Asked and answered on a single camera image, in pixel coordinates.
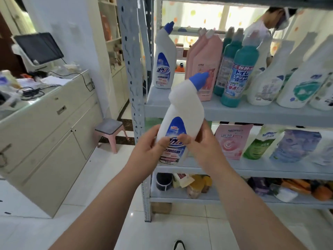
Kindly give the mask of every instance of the drawer handle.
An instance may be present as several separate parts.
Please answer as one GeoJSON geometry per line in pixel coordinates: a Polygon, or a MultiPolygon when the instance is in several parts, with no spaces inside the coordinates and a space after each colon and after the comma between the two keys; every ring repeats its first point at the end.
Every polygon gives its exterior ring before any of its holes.
{"type": "Polygon", "coordinates": [[[64,105],[63,107],[60,108],[60,110],[57,111],[58,115],[60,115],[61,113],[63,113],[66,110],[66,105],[64,105]]]}
{"type": "Polygon", "coordinates": [[[8,144],[4,149],[0,151],[0,168],[4,168],[8,165],[8,160],[6,155],[4,154],[9,148],[12,147],[12,144],[8,144]]]}

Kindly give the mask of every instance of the pink stool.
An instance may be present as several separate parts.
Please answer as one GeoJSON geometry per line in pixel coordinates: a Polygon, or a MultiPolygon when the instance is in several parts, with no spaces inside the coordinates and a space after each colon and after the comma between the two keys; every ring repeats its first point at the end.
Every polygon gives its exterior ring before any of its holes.
{"type": "Polygon", "coordinates": [[[120,133],[120,131],[123,131],[127,140],[129,140],[122,122],[111,118],[105,118],[102,123],[96,126],[95,136],[98,140],[100,136],[107,138],[110,142],[111,150],[116,154],[116,135],[120,133]]]}

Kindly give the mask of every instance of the person's right hand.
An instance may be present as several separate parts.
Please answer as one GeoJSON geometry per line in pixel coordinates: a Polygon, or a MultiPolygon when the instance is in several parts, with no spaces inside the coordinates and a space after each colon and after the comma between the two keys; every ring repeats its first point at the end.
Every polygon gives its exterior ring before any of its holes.
{"type": "Polygon", "coordinates": [[[177,138],[193,153],[194,158],[209,176],[218,172],[223,165],[229,165],[206,119],[203,120],[195,140],[187,134],[180,134],[177,138]]]}

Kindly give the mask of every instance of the shoe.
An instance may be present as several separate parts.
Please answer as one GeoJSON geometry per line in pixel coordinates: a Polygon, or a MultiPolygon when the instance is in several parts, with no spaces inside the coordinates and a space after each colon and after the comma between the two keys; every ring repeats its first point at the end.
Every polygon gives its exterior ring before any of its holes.
{"type": "Polygon", "coordinates": [[[185,250],[185,245],[181,240],[176,240],[173,245],[173,250],[185,250]]]}

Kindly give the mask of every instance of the pink bottle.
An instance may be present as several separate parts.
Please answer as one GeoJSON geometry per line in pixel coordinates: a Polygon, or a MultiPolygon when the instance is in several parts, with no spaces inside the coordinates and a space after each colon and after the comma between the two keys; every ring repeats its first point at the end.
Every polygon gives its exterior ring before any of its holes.
{"type": "Polygon", "coordinates": [[[186,68],[185,68],[185,79],[189,79],[192,73],[192,64],[193,58],[200,52],[200,50],[208,43],[208,35],[210,35],[209,31],[207,32],[206,28],[203,28],[199,31],[199,39],[189,48],[187,51],[186,57],[186,68]]]}
{"type": "Polygon", "coordinates": [[[198,96],[202,102],[211,99],[217,71],[219,70],[222,49],[222,40],[219,36],[213,35],[208,39],[208,43],[193,58],[192,73],[189,76],[203,72],[209,72],[210,74],[206,80],[206,84],[198,91],[198,96]]]}

